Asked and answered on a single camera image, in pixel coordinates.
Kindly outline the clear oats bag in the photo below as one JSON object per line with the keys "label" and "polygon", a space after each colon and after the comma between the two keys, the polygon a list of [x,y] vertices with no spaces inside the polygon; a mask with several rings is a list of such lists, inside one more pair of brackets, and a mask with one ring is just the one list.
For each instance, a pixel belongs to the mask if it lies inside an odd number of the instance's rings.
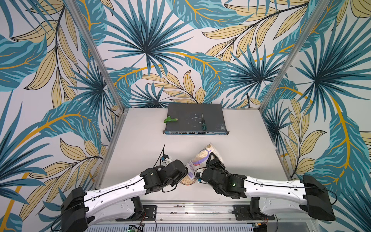
{"label": "clear oats bag", "polygon": [[224,162],[215,146],[212,143],[208,144],[185,165],[188,168],[187,177],[190,181],[196,181],[194,172],[199,168],[206,167],[206,162],[211,157],[211,153],[213,153],[215,157],[219,158],[222,163]]}

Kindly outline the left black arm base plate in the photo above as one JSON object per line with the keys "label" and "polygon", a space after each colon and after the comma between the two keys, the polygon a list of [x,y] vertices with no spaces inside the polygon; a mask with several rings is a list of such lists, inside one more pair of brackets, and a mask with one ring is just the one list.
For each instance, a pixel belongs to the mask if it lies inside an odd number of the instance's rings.
{"label": "left black arm base plate", "polygon": [[157,205],[135,207],[134,213],[125,218],[124,221],[155,221],[156,215]]}

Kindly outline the grey network switch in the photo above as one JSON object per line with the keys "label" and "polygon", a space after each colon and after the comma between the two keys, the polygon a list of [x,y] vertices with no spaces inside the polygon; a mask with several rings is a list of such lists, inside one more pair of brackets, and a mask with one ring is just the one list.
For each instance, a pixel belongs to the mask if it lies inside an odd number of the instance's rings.
{"label": "grey network switch", "polygon": [[[202,114],[207,131],[202,130]],[[167,116],[178,118],[166,123],[166,135],[228,135],[221,104],[170,103]]]}

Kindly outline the white patterned breakfast bowl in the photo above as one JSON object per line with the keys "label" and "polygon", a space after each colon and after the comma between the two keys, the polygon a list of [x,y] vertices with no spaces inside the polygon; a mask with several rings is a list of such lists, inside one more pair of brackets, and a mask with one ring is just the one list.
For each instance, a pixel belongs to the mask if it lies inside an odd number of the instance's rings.
{"label": "white patterned breakfast bowl", "polygon": [[196,178],[190,178],[189,176],[185,176],[180,183],[185,185],[185,186],[190,186],[196,182]]}

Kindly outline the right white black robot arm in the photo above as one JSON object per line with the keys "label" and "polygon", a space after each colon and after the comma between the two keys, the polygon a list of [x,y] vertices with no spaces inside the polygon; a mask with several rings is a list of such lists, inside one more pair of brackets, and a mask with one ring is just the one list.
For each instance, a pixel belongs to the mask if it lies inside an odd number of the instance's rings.
{"label": "right white black robot arm", "polygon": [[331,190],[309,175],[300,180],[274,181],[232,174],[214,153],[210,154],[206,166],[194,174],[219,195],[249,199],[249,212],[253,216],[297,212],[321,221],[336,219],[329,196]]}

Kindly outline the left aluminium frame post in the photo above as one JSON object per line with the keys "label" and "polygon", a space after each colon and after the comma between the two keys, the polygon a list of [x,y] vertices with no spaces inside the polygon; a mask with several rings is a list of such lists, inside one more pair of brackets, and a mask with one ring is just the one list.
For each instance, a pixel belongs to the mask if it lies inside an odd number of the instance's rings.
{"label": "left aluminium frame post", "polygon": [[66,0],[65,1],[66,6],[71,12],[72,18],[74,19],[74,22],[76,23],[76,26],[80,30],[81,35],[83,36],[88,49],[91,51],[92,57],[96,62],[96,65],[98,66],[105,82],[107,83],[108,89],[113,95],[114,101],[118,105],[118,108],[120,112],[123,114],[125,110],[125,106],[121,102],[121,98],[114,86],[114,83],[111,79],[110,74],[108,73],[105,64],[103,62],[103,59],[101,58],[98,48],[95,45],[95,42],[93,41],[93,37],[91,35],[91,32],[88,29],[88,25],[85,23],[85,20],[83,18],[83,15],[78,7],[78,4],[76,1],[73,0]]}

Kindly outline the aluminium front rail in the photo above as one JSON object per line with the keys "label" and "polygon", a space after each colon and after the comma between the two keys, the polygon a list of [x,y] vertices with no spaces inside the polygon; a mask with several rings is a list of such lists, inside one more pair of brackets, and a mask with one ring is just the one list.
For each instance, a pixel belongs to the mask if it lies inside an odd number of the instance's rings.
{"label": "aluminium front rail", "polygon": [[275,220],[237,221],[233,205],[248,202],[164,202],[142,201],[142,206],[157,205],[155,221],[124,221],[115,217],[90,225],[84,232],[319,232],[317,220],[299,213],[277,213]]}

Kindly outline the green handled screwdriver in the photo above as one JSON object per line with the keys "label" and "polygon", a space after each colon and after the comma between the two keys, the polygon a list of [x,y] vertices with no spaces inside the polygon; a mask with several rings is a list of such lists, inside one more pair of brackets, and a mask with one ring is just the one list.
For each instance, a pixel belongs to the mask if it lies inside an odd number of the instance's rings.
{"label": "green handled screwdriver", "polygon": [[206,123],[205,123],[205,119],[204,119],[203,114],[202,114],[202,130],[203,131],[207,131],[207,126],[206,126]]}

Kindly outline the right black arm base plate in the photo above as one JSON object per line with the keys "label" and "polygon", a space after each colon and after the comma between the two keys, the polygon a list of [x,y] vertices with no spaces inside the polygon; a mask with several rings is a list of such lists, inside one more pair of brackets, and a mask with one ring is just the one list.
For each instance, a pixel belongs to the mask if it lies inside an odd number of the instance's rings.
{"label": "right black arm base plate", "polygon": [[275,220],[274,215],[267,216],[262,213],[252,213],[250,211],[250,205],[233,205],[232,214],[235,216],[237,221],[247,220],[261,220],[271,221]]}

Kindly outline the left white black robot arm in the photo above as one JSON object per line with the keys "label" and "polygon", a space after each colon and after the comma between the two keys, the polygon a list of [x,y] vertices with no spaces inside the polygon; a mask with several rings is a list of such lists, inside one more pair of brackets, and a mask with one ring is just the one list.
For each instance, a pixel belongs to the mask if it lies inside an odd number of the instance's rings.
{"label": "left white black robot arm", "polygon": [[61,231],[84,232],[90,225],[115,217],[138,220],[144,211],[141,196],[174,187],[187,174],[188,168],[176,159],[113,186],[90,191],[75,188],[60,207]]}

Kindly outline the right aluminium frame post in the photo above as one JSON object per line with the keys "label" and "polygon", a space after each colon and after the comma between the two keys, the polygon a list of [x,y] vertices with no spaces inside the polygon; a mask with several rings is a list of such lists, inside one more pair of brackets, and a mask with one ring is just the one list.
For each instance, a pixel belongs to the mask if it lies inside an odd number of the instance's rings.
{"label": "right aluminium frame post", "polygon": [[310,16],[308,16],[308,22],[303,26],[302,32],[298,35],[297,40],[293,44],[293,47],[290,53],[288,54],[282,68],[277,74],[275,80],[272,82],[270,89],[265,95],[264,101],[261,103],[261,106],[259,107],[259,111],[261,114],[263,114],[267,109],[268,103],[273,97],[275,90],[278,88],[284,75],[286,74],[296,55],[300,52],[300,49],[303,47],[308,37],[312,33],[312,30],[316,26],[317,22],[320,20],[321,15],[326,10],[329,3],[330,1],[318,1],[316,7],[313,10],[313,13]]}

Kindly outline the green plastic fitting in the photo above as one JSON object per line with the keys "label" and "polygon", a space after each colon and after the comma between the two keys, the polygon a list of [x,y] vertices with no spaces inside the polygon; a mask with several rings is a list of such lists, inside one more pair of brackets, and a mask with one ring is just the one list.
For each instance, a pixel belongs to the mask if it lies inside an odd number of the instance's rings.
{"label": "green plastic fitting", "polygon": [[178,118],[172,118],[170,116],[167,116],[166,119],[164,120],[164,123],[169,123],[169,122],[177,122]]}

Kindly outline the aluminium frame post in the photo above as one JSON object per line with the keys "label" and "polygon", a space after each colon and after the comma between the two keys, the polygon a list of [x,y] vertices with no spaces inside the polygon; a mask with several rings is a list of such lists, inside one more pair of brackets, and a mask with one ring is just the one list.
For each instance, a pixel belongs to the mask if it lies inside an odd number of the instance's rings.
{"label": "aluminium frame post", "polygon": [[120,112],[123,114],[125,110],[125,106],[121,102],[121,98],[114,86],[114,83],[111,79],[110,74],[108,73],[105,64],[103,62],[103,59],[101,58],[98,48],[95,45],[95,42],[93,41],[93,37],[91,35],[91,32],[88,29],[88,25],[85,23],[85,20],[83,18],[83,15],[78,7],[78,4],[76,1],[73,0],[66,0],[65,1],[66,6],[71,12],[72,18],[74,19],[74,22],[76,23],[76,26],[80,30],[81,35],[83,36],[88,49],[91,51],[92,57],[96,62],[96,65],[98,66],[105,82],[107,83],[108,89],[113,95],[114,101],[118,105],[118,108]]}
{"label": "aluminium frame post", "polygon": [[313,13],[310,16],[308,16],[308,22],[303,26],[302,32],[298,35],[297,40],[293,44],[293,47],[290,53],[288,54],[282,68],[277,74],[275,80],[272,82],[270,89],[265,95],[264,101],[261,103],[261,106],[259,107],[259,111],[261,114],[263,114],[267,109],[268,103],[273,97],[275,90],[278,88],[284,75],[286,74],[296,55],[300,52],[300,49],[303,47],[308,37],[312,33],[312,30],[316,26],[317,22],[320,20],[321,15],[326,10],[329,3],[330,1],[318,1],[316,7],[313,10]]}

